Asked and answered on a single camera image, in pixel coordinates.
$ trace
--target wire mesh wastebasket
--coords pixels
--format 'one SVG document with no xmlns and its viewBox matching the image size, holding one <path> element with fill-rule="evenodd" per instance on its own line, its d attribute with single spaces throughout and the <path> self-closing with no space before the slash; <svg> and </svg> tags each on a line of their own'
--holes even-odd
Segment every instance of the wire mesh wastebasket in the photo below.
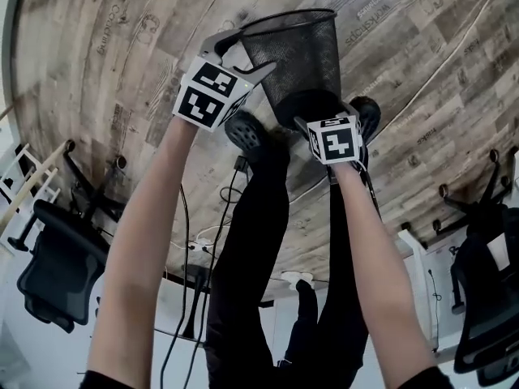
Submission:
<svg viewBox="0 0 519 389">
<path fill-rule="evenodd" d="M 288 95 L 325 90 L 341 99 L 341 71 L 335 17 L 329 9 L 289 11 L 242 28 L 242 43 L 253 66 L 275 61 L 276 70 L 263 82 L 276 112 Z"/>
</svg>

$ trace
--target office chair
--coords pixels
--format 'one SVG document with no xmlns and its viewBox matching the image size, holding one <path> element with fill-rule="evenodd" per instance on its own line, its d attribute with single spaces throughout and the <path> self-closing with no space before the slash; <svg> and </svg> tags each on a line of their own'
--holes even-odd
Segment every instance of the office chair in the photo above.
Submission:
<svg viewBox="0 0 519 389">
<path fill-rule="evenodd" d="M 43 200 L 35 202 L 34 216 L 45 227 L 36 239 L 31 262 L 18 279 L 26 310 L 67 333 L 74 330 L 74 323 L 88 323 L 90 293 L 105 270 L 109 251 L 108 242 L 94 229 L 91 219 L 100 208 L 114 221 L 119 220 L 124 204 L 106 198 L 105 187 L 116 169 L 126 166 L 124 158 L 118 157 L 94 189 L 69 157 L 74 147 L 69 142 L 63 158 L 77 179 L 76 188 L 82 189 L 88 199 L 87 208 L 74 214 Z"/>
<path fill-rule="evenodd" d="M 446 204 L 465 213 L 455 222 L 458 229 L 467 224 L 467 238 L 455 254 L 451 267 L 454 314 L 465 311 L 460 343 L 454 359 L 454 371 L 477 370 L 482 387 L 501 382 L 519 371 L 519 209 L 501 203 L 508 187 L 491 197 L 499 172 L 499 155 L 491 151 L 495 163 L 491 180 L 479 203 L 460 203 L 445 196 Z M 510 264 L 502 269 L 488 243 L 504 235 Z M 461 301 L 461 284 L 465 304 Z"/>
</svg>

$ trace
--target black sleeve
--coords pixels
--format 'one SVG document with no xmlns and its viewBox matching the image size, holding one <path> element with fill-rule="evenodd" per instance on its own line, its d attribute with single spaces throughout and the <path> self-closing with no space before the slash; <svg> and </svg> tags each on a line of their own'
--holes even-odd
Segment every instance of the black sleeve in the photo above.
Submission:
<svg viewBox="0 0 519 389">
<path fill-rule="evenodd" d="M 435 388 L 435 389 L 453 389 L 451 381 L 440 372 L 438 367 L 431 367 L 420 372 L 407 382 L 400 389 L 418 389 L 418 388 Z"/>
<path fill-rule="evenodd" d="M 89 370 L 85 375 L 79 389 L 131 389 L 116 380 L 108 378 L 103 374 Z"/>
</svg>

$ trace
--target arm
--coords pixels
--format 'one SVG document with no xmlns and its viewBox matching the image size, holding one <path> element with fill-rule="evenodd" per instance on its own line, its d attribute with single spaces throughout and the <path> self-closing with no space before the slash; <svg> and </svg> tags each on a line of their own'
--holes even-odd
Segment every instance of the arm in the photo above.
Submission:
<svg viewBox="0 0 519 389">
<path fill-rule="evenodd" d="M 357 172 L 334 166 L 344 199 L 358 299 L 387 387 L 435 365 L 404 262 Z"/>
<path fill-rule="evenodd" d="M 150 385 L 157 295 L 196 130 L 173 118 L 109 251 L 88 369 L 135 389 Z"/>
</svg>

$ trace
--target white marker cube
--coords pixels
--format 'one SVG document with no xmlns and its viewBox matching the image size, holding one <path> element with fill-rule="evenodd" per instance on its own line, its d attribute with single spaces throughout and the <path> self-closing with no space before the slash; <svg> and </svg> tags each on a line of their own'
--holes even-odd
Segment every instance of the white marker cube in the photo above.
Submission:
<svg viewBox="0 0 519 389">
<path fill-rule="evenodd" d="M 334 118 L 308 122 L 308 138 L 314 157 L 324 165 L 358 160 L 362 137 L 358 133 L 356 117 Z"/>
<path fill-rule="evenodd" d="M 197 56 L 182 77 L 173 114 L 213 132 L 238 111 L 253 89 L 232 71 Z"/>
</svg>

